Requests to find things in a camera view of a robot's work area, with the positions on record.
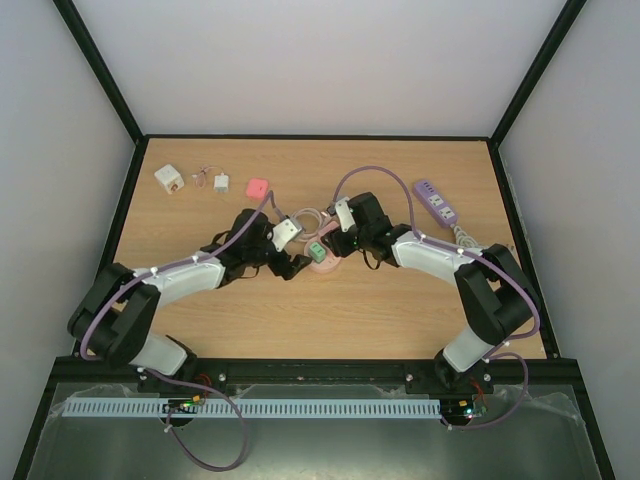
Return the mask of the green plug adapter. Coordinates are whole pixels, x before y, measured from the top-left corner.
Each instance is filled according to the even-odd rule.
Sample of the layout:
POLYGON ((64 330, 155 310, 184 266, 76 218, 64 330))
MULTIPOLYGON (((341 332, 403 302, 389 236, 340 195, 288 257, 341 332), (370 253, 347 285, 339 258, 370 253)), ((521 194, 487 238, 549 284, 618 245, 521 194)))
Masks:
POLYGON ((327 258, 327 251, 320 242, 314 241, 308 245, 308 255, 315 263, 320 264, 327 258))

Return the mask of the round pink socket base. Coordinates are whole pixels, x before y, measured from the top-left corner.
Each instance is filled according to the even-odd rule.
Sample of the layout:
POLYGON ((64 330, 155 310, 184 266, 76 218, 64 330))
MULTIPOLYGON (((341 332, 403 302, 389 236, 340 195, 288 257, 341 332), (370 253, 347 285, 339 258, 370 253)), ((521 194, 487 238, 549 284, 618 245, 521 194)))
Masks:
POLYGON ((320 263, 313 261, 309 265, 309 269, 317 274, 329 274, 338 268, 341 261, 342 259, 340 257, 336 257, 328 251, 320 263))

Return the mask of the red pink plug adapter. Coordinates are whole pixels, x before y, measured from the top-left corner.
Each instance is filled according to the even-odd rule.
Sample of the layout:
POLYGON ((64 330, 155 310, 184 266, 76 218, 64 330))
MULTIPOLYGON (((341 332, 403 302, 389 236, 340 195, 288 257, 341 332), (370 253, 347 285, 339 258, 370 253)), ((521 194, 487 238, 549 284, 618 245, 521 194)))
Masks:
POLYGON ((269 192, 269 182, 263 178, 251 178, 246 186, 246 196, 255 201, 262 201, 269 192))

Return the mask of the purple power strip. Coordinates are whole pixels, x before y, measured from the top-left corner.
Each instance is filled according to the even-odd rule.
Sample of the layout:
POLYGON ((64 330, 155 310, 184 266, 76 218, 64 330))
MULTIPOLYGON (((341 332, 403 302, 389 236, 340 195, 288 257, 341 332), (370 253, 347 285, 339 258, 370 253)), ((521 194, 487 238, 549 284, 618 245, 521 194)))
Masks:
POLYGON ((412 192, 419 203, 441 227, 453 227, 457 224, 458 215, 456 211, 428 180, 421 179, 416 181, 412 185, 412 192))

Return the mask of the white charger plug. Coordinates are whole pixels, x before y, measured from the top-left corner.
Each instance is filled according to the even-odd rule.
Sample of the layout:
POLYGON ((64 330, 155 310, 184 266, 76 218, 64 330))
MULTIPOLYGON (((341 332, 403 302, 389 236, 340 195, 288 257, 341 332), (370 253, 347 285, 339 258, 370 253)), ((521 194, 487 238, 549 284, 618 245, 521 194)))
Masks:
POLYGON ((230 177, 224 173, 214 177, 213 190, 217 193, 228 193, 230 187, 230 177))

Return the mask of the white tiger cube plug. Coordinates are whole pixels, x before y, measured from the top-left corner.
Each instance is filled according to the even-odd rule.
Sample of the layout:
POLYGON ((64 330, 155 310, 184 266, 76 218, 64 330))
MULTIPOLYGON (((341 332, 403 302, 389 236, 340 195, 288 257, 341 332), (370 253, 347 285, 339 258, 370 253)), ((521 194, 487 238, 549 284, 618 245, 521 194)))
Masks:
POLYGON ((171 164, 156 170, 154 178, 167 194, 173 194, 181 190, 185 185, 182 175, 171 164))

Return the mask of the pale pink socket cube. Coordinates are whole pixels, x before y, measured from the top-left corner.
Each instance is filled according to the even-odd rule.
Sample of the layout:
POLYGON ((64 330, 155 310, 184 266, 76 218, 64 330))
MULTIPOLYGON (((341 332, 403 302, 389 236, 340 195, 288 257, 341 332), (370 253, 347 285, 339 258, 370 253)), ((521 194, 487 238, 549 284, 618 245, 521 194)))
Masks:
POLYGON ((336 228, 338 228, 338 227, 339 227, 339 224, 338 224, 337 222, 335 222, 335 221, 331 221, 331 222, 329 222, 327 225, 325 225, 323 228, 321 228, 321 229, 318 231, 317 236, 318 236, 319 238, 322 238, 324 235, 326 235, 327 233, 329 233, 329 232, 331 232, 331 231, 335 230, 335 229, 336 229, 336 228))

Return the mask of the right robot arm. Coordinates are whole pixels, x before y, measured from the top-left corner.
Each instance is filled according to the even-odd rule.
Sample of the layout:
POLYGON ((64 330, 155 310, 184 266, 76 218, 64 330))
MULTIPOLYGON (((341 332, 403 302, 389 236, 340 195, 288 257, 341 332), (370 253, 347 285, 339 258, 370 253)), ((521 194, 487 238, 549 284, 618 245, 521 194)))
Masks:
POLYGON ((460 390, 478 362, 526 322, 539 319, 539 297, 506 246, 465 248, 394 225, 370 192, 340 198, 328 213, 338 226, 323 241, 335 256, 360 251, 377 265, 426 273, 457 288, 467 326, 436 354, 435 375, 443 389, 460 390))

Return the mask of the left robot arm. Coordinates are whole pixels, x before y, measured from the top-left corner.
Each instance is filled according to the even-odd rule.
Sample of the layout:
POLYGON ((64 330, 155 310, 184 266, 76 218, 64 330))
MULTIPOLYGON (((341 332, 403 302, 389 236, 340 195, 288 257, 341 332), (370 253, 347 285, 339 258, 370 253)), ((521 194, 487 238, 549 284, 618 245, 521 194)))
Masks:
POLYGON ((161 267, 129 269, 106 266, 72 314, 67 331, 86 343, 85 352, 112 368, 131 365, 165 376, 178 373, 191 355, 188 347, 151 332, 157 310, 187 296, 220 289, 263 266, 276 277, 294 278, 312 263, 308 256, 290 256, 285 247, 302 233, 301 224, 284 217, 244 209, 229 230, 191 257, 161 267))

